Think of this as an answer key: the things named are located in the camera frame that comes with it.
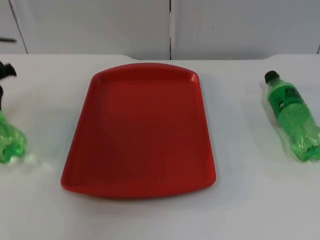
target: green label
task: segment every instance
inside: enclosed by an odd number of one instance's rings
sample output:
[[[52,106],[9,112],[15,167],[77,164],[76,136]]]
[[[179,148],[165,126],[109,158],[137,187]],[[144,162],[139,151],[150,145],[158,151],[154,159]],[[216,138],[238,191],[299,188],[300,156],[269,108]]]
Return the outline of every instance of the green label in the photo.
[[[269,103],[277,118],[282,109],[292,103],[303,103],[298,90],[291,85],[284,85],[276,88],[269,95]]]

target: plastic bottle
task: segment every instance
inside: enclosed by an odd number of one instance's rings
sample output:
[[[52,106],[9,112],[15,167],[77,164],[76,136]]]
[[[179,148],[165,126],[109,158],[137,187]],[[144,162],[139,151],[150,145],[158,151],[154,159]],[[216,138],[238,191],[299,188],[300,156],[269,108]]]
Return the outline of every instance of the plastic bottle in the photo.
[[[320,159],[320,128],[296,87],[280,79],[276,71],[264,76],[268,84],[267,100],[287,134],[296,157],[305,162]]]

